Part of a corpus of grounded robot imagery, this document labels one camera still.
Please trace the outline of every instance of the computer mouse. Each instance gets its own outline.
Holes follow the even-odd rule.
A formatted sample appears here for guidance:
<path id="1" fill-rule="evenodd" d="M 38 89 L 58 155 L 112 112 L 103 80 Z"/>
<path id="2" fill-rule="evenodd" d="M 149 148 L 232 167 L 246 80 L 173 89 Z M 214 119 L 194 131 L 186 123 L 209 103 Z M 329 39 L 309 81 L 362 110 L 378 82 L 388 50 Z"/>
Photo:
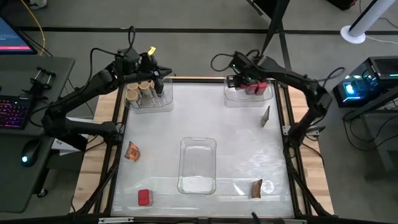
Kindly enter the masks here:
<path id="1" fill-rule="evenodd" d="M 35 164 L 41 145 L 42 141 L 37 138 L 29 140 L 25 144 L 21 154 L 21 164 L 23 166 L 30 167 Z"/>

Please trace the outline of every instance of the white pole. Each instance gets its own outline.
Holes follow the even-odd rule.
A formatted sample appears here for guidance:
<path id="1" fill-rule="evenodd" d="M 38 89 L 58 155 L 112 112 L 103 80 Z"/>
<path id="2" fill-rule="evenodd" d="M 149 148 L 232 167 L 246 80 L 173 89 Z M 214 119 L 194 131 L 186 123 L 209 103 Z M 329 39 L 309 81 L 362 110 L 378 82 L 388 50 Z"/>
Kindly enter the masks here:
<path id="1" fill-rule="evenodd" d="M 376 22 L 396 0 L 373 0 L 352 26 L 344 26 L 340 34 L 352 44 L 363 43 L 365 32 Z"/>

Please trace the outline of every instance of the keyboard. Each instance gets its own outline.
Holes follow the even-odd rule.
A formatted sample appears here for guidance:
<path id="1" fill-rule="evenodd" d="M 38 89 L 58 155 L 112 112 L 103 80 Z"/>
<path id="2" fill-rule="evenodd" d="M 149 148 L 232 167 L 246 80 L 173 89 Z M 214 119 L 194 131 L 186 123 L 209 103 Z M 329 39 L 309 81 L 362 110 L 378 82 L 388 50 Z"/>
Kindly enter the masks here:
<path id="1" fill-rule="evenodd" d="M 32 102 L 29 96 L 0 96 L 0 128 L 24 129 Z"/>

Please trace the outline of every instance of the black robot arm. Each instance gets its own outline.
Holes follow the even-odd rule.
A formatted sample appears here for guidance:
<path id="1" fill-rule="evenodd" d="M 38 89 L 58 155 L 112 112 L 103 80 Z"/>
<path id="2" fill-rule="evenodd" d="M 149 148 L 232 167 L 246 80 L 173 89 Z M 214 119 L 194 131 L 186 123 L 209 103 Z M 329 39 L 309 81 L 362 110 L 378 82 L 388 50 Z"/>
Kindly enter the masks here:
<path id="1" fill-rule="evenodd" d="M 153 55 L 139 55 L 134 49 L 119 51 L 115 60 L 95 74 L 84 87 L 49 105 L 41 119 L 45 134 L 82 151 L 85 150 L 87 140 L 80 134 L 99 135 L 107 144 L 115 144 L 119 134 L 111 121 L 102 124 L 82 123 L 67 119 L 67 113 L 88 100 L 111 93 L 127 83 L 153 80 L 155 91 L 162 93 L 162 79 L 170 73 L 170 68 L 157 65 Z"/>
<path id="2" fill-rule="evenodd" d="M 247 58 L 240 52 L 235 52 L 229 66 L 237 75 L 227 77 L 228 87 L 238 87 L 241 84 L 250 85 L 273 78 L 283 84 L 302 91 L 307 100 L 308 111 L 304 117 L 293 124 L 288 132 L 288 142 L 293 147 L 299 147 L 312 123 L 326 115 L 331 103 L 331 96 L 316 80 L 306 75 L 299 75 L 282 68 L 270 57 Z"/>

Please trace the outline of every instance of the clear plastic container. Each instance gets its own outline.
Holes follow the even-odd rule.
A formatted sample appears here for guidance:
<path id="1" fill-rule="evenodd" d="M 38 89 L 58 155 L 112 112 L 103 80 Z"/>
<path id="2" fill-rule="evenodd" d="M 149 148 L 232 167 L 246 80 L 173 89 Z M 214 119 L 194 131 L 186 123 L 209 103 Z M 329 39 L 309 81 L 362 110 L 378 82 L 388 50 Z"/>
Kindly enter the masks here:
<path id="1" fill-rule="evenodd" d="M 216 191 L 216 141 L 184 138 L 181 141 L 177 184 L 182 194 L 211 195 Z"/>
<path id="2" fill-rule="evenodd" d="M 140 107 L 137 107 L 137 104 L 130 103 L 126 96 L 127 92 L 130 91 L 129 86 L 125 85 L 124 91 L 124 105 L 129 108 L 129 110 L 133 111 L 136 114 L 142 113 L 161 113 L 161 112 L 170 112 L 173 110 L 173 81 L 171 78 L 164 78 L 164 94 L 161 97 L 158 97 L 155 93 L 152 94 L 153 97 L 150 97 L 140 90 L 138 90 L 140 94 L 139 104 Z"/>
<path id="3" fill-rule="evenodd" d="M 267 80 L 267 88 L 262 95 L 248 95 L 242 88 L 228 88 L 226 79 L 224 80 L 224 102 L 230 108 L 250 108 L 263 107 L 266 100 L 273 97 L 271 81 Z"/>

